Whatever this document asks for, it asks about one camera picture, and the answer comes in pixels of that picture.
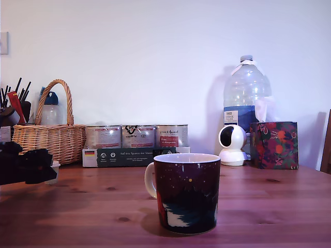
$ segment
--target table surface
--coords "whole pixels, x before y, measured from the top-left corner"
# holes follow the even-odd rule
[[[60,168],[59,182],[1,186],[0,247],[331,247],[331,175],[222,166],[217,227],[163,229],[144,167]]]

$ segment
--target can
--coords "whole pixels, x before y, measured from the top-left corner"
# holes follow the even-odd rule
[[[186,147],[188,125],[156,125],[157,147]]]
[[[86,126],[87,148],[121,148],[121,126]]]
[[[153,125],[122,126],[123,148],[154,147],[155,127]]]

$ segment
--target dark mug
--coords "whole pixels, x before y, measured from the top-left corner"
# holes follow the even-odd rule
[[[181,234],[213,229],[217,221],[219,177],[220,158],[216,155],[173,153],[154,157],[145,171],[145,186],[157,199],[161,225]]]

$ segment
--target mug rim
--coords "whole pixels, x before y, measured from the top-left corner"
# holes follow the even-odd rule
[[[174,157],[174,156],[189,156],[193,155],[193,156],[210,156],[213,157],[213,160],[204,160],[204,161],[199,161],[199,162],[173,162],[173,161],[166,161],[163,160],[163,157]],[[160,163],[169,163],[169,164],[204,164],[204,163],[215,163],[217,161],[220,161],[221,158],[217,155],[214,154],[208,154],[208,153],[171,153],[171,154],[162,154],[162,155],[157,155],[154,157],[154,161],[156,162],[160,162]]]

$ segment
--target wicker basket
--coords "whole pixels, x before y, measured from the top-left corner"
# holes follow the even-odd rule
[[[67,125],[41,126],[42,107],[51,88],[62,84],[67,95]],[[60,164],[82,160],[82,149],[86,141],[85,125],[74,125],[72,99],[69,86],[61,79],[51,82],[44,90],[38,106],[35,126],[14,126],[13,141],[29,150],[45,148]]]

